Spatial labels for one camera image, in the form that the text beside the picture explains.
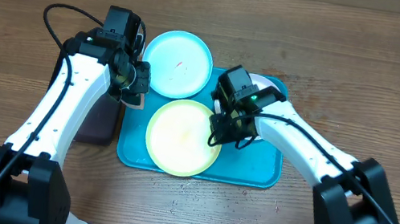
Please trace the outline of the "yellow green plate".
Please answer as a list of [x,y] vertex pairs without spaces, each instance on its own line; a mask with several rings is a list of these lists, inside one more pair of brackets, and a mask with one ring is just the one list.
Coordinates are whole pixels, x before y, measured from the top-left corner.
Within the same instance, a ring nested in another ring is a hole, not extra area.
[[155,165],[175,177],[209,169],[222,147],[210,146],[213,112],[195,100],[175,100],[160,107],[147,124],[145,146]]

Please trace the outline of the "light blue plate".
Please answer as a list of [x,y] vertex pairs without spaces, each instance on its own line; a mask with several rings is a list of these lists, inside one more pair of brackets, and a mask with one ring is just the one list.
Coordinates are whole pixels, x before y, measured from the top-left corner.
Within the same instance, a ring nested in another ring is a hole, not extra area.
[[159,95],[183,99],[199,93],[213,71],[208,46],[187,31],[167,31],[145,48],[143,60],[150,64],[150,87]]

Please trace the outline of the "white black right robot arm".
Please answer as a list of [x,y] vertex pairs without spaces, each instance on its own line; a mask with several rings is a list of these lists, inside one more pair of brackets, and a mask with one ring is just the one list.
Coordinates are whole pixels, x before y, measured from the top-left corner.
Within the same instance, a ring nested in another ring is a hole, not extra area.
[[296,112],[280,90],[260,88],[242,67],[223,72],[211,93],[209,145],[260,137],[275,146],[312,189],[314,224],[398,224],[385,170],[334,147]]

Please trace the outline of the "pink cleaning sponge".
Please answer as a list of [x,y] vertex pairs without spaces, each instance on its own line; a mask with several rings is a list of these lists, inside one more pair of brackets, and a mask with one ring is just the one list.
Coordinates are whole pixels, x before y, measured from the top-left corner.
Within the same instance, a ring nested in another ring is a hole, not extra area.
[[121,100],[124,105],[131,109],[139,110],[144,108],[145,105],[145,95],[143,93],[132,95],[126,94],[122,96]]

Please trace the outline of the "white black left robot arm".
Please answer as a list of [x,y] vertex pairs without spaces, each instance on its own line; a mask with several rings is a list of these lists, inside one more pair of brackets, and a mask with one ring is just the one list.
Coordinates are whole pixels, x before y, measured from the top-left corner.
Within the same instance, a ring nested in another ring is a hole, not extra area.
[[96,101],[142,108],[150,66],[139,58],[146,29],[131,10],[110,6],[98,27],[60,40],[61,64],[45,96],[0,145],[0,224],[89,224],[71,212],[62,166]]

